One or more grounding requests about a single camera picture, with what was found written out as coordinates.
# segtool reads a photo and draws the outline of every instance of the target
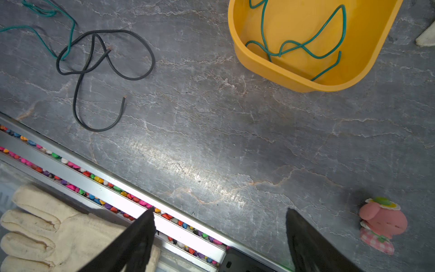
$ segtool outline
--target yellow bin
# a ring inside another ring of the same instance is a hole
[[[245,44],[261,37],[263,6],[251,9],[249,0],[230,0],[228,24],[239,61],[249,70],[298,92],[340,91],[356,84],[371,69],[387,38],[403,0],[269,0],[264,14],[264,36],[268,48],[278,53],[286,40],[303,43],[311,39],[334,10],[344,4],[347,31],[341,46],[323,59],[311,57],[299,48],[281,57],[271,57],[257,45]],[[261,0],[252,0],[252,5]],[[332,18],[321,34],[306,47],[316,55],[329,52],[341,39],[343,15]],[[284,49],[295,45],[287,44]],[[333,65],[341,51],[340,63]]]

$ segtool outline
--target gray marble surface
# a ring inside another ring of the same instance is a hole
[[[78,76],[61,76],[35,35],[0,33],[0,111],[292,266],[284,215],[297,209],[365,271],[429,271],[435,260],[435,48],[414,39],[435,18],[428,0],[405,0],[369,74],[335,93],[293,92],[248,71],[228,30],[228,0],[59,1],[94,29],[132,30],[151,45],[155,70],[126,81],[107,63],[85,76],[79,115],[113,129],[92,133],[71,113]],[[59,52],[70,22],[41,18],[18,0],[0,2],[0,25],[38,26]],[[103,35],[115,66],[130,76],[149,66],[140,44]],[[66,69],[81,69],[89,42]],[[409,228],[387,256],[359,240],[358,209],[384,195]]]

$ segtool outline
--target teal cable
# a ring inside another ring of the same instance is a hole
[[[42,1],[44,1],[44,2],[46,2],[47,4],[49,4],[50,6],[52,6],[53,8],[54,8],[54,10],[46,10],[46,9],[43,9],[43,8],[40,8],[40,7],[38,7],[38,6],[35,6],[34,4],[31,4],[31,3],[29,3],[29,2],[26,2],[26,0],[22,0],[21,1],[21,3],[23,4],[23,6],[25,6],[25,7],[27,7],[27,8],[29,8],[30,10],[32,10],[33,12],[35,12],[36,14],[38,14],[38,15],[40,15],[40,16],[43,16],[43,17],[53,17],[54,15],[56,15],[58,12],[60,12],[60,13],[62,13],[64,16],[66,16],[66,17],[68,17],[68,19],[70,19],[71,20],[71,22],[72,22],[72,25],[71,25],[71,31],[70,31],[70,37],[69,37],[69,41],[68,41],[68,49],[67,49],[67,52],[65,53],[65,55],[62,57],[62,59],[61,60],[64,60],[67,56],[68,56],[68,54],[70,53],[70,51],[71,51],[71,42],[72,42],[72,40],[73,40],[73,33],[74,33],[74,28],[75,28],[75,26],[76,26],[76,22],[75,22],[75,20],[71,17],[71,16],[69,16],[66,12],[64,12],[62,9],[60,9],[60,8],[58,8],[56,5],[54,5],[52,2],[50,2],[49,0],[42,0]],[[27,29],[29,29],[29,30],[31,30],[32,32],[34,32],[35,34],[36,34],[36,36],[39,38],[39,40],[41,41],[41,43],[45,46],[45,48],[48,50],[48,52],[54,57],[54,58],[56,58],[57,59],[57,56],[56,56],[56,54],[47,46],[47,44],[44,42],[44,40],[41,38],[41,36],[39,36],[39,34],[38,34],[38,32],[34,29],[34,28],[32,28],[32,27],[30,27],[30,26],[27,26],[27,25],[20,25],[20,26],[10,26],[10,27],[5,27],[5,28],[2,28],[2,29],[0,29],[0,32],[3,32],[3,31],[8,31],[8,30],[11,30],[11,29],[19,29],[19,28],[27,28]]]
[[[344,5],[340,5],[340,6],[338,6],[336,9],[335,9],[335,11],[332,13],[332,15],[328,18],[328,20],[323,24],[323,26],[321,27],[321,29],[311,38],[311,39],[309,39],[308,41],[306,41],[306,42],[304,42],[304,43],[299,43],[299,42],[297,42],[297,41],[294,41],[294,40],[287,40],[287,41],[285,41],[285,42],[283,42],[283,44],[281,45],[281,47],[280,47],[280,49],[279,49],[279,52],[278,53],[273,53],[273,52],[271,52],[271,51],[269,51],[269,49],[268,49],[268,45],[267,45],[267,42],[266,42],[266,38],[264,37],[264,14],[265,14],[265,11],[266,11],[266,6],[267,6],[267,4],[268,4],[268,1],[269,0],[262,0],[260,3],[258,3],[258,4],[256,4],[256,5],[252,5],[252,0],[249,0],[249,7],[251,8],[251,9],[255,9],[255,8],[257,8],[257,7],[259,7],[259,6],[261,6],[262,4],[263,4],[263,11],[262,11],[262,13],[261,13],[261,37],[263,38],[263,43],[264,43],[264,46],[261,44],[261,43],[259,43],[259,42],[257,42],[257,41],[254,41],[254,40],[250,40],[250,41],[248,41],[246,44],[245,44],[245,46],[247,47],[249,44],[256,44],[256,45],[258,45],[267,55],[268,55],[268,59],[269,59],[269,61],[270,62],[272,62],[272,59],[271,59],[271,56],[273,56],[273,57],[281,57],[282,55],[284,55],[284,54],[286,54],[286,53],[289,53],[289,52],[292,52],[292,51],[294,51],[294,50],[296,50],[296,49],[299,49],[299,48],[302,48],[303,50],[305,50],[305,52],[307,52],[310,56],[312,56],[313,58],[315,58],[315,59],[323,59],[323,58],[325,58],[325,57],[327,57],[327,56],[329,56],[329,55],[331,55],[332,53],[334,53],[336,50],[337,50],[337,48],[339,48],[340,47],[340,45],[343,43],[343,40],[345,39],[345,36],[346,36],[346,29],[347,29],[347,17],[346,17],[346,7],[344,6]],[[342,31],[342,34],[341,34],[341,39],[340,39],[340,41],[337,43],[337,45],[333,48],[333,49],[331,49],[328,53],[326,53],[325,55],[322,55],[322,56],[317,56],[316,54],[314,54],[314,53],[312,53],[307,47],[305,47],[305,45],[307,45],[307,44],[309,44],[310,42],[312,42],[312,41],[314,41],[314,39],[316,39],[319,35],[320,35],[320,33],[325,29],[325,27],[329,24],[329,22],[332,20],[332,18],[334,18],[334,16],[336,15],[336,13],[339,11],[339,10],[342,10],[342,13],[343,13],[343,31]],[[287,49],[287,50],[285,50],[285,51],[283,51],[283,49],[284,49],[284,45],[286,45],[286,44],[288,44],[288,43],[290,43],[290,44],[295,44],[296,46],[295,47],[292,47],[292,48],[290,48],[290,49]],[[334,68],[335,66],[337,66],[337,64],[340,62],[340,60],[341,60],[341,51],[339,51],[338,52],[338,58],[337,58],[337,61],[333,64],[333,65],[331,65],[330,67],[328,67],[328,68],[326,68],[325,70],[323,70],[320,74],[318,74],[317,76],[315,76],[313,79],[311,79],[311,81],[314,81],[314,80],[316,80],[317,78],[319,78],[321,75],[323,75],[324,73],[326,73],[326,72],[328,72],[329,70],[331,70],[332,68]]]

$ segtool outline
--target white object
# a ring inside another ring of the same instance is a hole
[[[431,24],[416,40],[418,46],[435,45],[435,22]]]
[[[32,185],[18,188],[13,202],[32,214],[13,209],[1,217],[1,225],[12,231],[0,242],[9,255],[1,272],[77,271],[125,230],[82,214]]]

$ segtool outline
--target black cable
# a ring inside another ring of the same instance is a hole
[[[127,76],[124,76],[123,74],[121,74],[121,73],[120,73],[120,72],[115,68],[115,66],[113,66],[113,63],[112,63],[112,61],[111,61],[110,58],[109,58],[109,53],[110,53],[111,50],[110,50],[110,49],[106,49],[106,46],[104,45],[103,39],[100,37],[100,35],[98,35],[98,33],[127,33],[127,34],[129,34],[129,35],[135,37],[136,39],[138,39],[138,40],[139,40],[139,41],[140,41],[140,42],[141,42],[141,43],[146,47],[146,49],[148,50],[148,52],[149,52],[150,55],[151,55],[151,67],[150,67],[150,69],[148,70],[148,72],[146,72],[145,74],[143,74],[143,75],[140,76],[140,77],[127,77]],[[153,51],[151,50],[150,46],[147,44],[147,42],[146,42],[146,41],[145,41],[141,36],[137,35],[137,34],[134,33],[134,32],[131,32],[131,31],[128,31],[128,30],[122,30],[122,29],[119,29],[119,30],[93,30],[93,31],[88,31],[88,32],[82,34],[82,35],[81,35],[80,37],[78,37],[77,39],[75,39],[75,40],[71,43],[71,46],[75,45],[76,43],[78,43],[79,41],[81,41],[83,38],[85,38],[85,37],[87,37],[87,36],[89,36],[89,35],[91,35],[91,34],[92,34],[92,42],[91,42],[91,46],[90,46],[90,52],[89,52],[89,56],[88,56],[88,58],[87,58],[87,60],[86,60],[86,63],[85,63],[85,65],[84,65],[83,69],[82,69],[81,71],[71,71],[71,72],[62,72],[62,71],[60,70],[60,67],[59,67],[60,60],[61,60],[63,54],[68,50],[68,47],[65,47],[65,48],[64,48],[64,49],[59,53],[59,55],[57,56],[57,59],[56,59],[56,69],[57,69],[57,71],[58,71],[61,75],[70,75],[70,74],[79,74],[79,75],[80,75],[80,76],[79,76],[79,79],[78,79],[78,81],[77,81],[76,89],[75,89],[75,91],[74,91],[74,99],[73,99],[73,115],[74,115],[74,118],[76,119],[77,123],[79,123],[79,125],[82,126],[82,127],[84,127],[85,129],[87,129],[87,130],[89,130],[89,131],[93,131],[93,132],[102,132],[102,131],[106,131],[106,130],[108,130],[108,129],[113,128],[113,127],[114,127],[114,126],[119,122],[119,120],[121,119],[122,113],[123,113],[123,111],[124,111],[125,96],[122,98],[121,109],[119,110],[118,117],[116,118],[116,120],[115,120],[115,122],[114,122],[113,124],[111,124],[111,125],[108,126],[107,128],[101,128],[101,129],[95,129],[95,128],[91,128],[91,127],[87,126],[85,123],[83,123],[82,121],[80,121],[80,119],[79,119],[78,116],[77,116],[77,112],[76,112],[77,95],[78,95],[78,92],[79,92],[79,89],[80,89],[80,84],[81,84],[81,82],[83,81],[83,77],[84,77],[84,75],[85,75],[86,73],[89,73],[89,72],[93,71],[95,68],[97,68],[98,65],[101,64],[101,62],[103,61],[103,59],[106,58],[107,61],[109,62],[110,67],[112,68],[113,71],[115,71],[115,73],[116,73],[118,76],[120,76],[120,77],[122,77],[122,78],[124,78],[124,79],[127,79],[127,80],[132,80],[132,81],[133,81],[133,80],[140,80],[140,79],[143,79],[144,77],[146,77],[147,75],[149,75],[149,74],[151,73],[151,71],[153,70],[154,65],[155,65],[155,63],[156,63],[156,59],[155,59],[155,57],[154,57]],[[104,50],[104,54],[103,54],[103,55],[102,55],[102,56],[97,60],[97,62],[96,62],[96,63],[95,63],[91,68],[88,69],[89,63],[90,63],[90,61],[92,60],[92,55],[94,54],[95,37],[97,37],[98,40],[100,41],[101,47],[102,47],[103,50]]]

